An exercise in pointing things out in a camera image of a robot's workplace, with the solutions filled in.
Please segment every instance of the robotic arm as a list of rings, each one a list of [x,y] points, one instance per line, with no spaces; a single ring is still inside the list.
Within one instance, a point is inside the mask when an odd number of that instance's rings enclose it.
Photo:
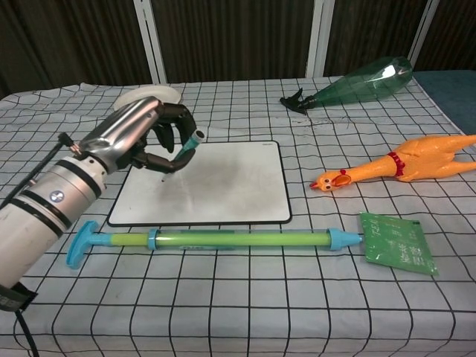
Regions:
[[[30,187],[11,199],[0,210],[0,286],[5,290],[19,282],[103,193],[107,175],[129,164],[162,173],[185,167],[195,150],[187,151],[177,161],[144,150],[152,130],[161,145],[172,152],[173,123],[185,144],[196,130],[185,106],[162,103],[154,97],[124,106],[78,145],[72,145],[73,157],[59,160],[38,182],[31,182]]]

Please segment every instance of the white board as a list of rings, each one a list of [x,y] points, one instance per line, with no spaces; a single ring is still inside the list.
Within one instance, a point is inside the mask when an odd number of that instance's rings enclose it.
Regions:
[[[160,145],[147,151],[172,159]],[[226,225],[291,219],[279,146],[274,141],[209,143],[162,182],[132,167],[109,216],[111,226]]]

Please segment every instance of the checkered tablecloth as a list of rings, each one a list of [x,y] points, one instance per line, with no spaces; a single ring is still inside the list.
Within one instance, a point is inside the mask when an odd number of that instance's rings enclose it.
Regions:
[[[406,139],[457,129],[414,81],[388,100],[307,116],[279,104],[298,87],[306,96],[330,80],[173,87],[209,142],[280,144],[293,218],[265,228],[361,231],[362,211],[418,219],[438,277],[366,263],[363,245],[338,252],[94,247],[73,271],[65,253],[87,219],[99,221],[103,232],[147,230],[106,223],[126,176],[120,171],[22,279],[39,293],[24,316],[42,356],[476,356],[476,172],[411,184],[376,178],[333,193],[308,188],[324,170],[360,165]],[[58,133],[81,139],[132,88],[82,84],[0,101],[1,197]],[[457,159],[476,160],[476,152],[468,148]],[[0,356],[26,356],[14,315],[0,313],[0,321]]]

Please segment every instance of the orange rubber chicken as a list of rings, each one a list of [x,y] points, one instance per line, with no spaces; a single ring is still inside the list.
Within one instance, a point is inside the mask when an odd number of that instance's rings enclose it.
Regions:
[[[472,144],[476,144],[476,135],[425,136],[409,140],[378,160],[352,169],[323,173],[310,186],[331,191],[378,176],[394,176],[397,180],[410,182],[464,173],[475,170],[476,161],[453,161],[454,154]]]

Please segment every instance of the green paper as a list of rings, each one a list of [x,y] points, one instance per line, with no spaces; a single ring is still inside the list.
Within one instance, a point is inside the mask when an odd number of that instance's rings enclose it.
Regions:
[[[438,275],[418,221],[372,213],[361,213],[360,218],[368,262]]]

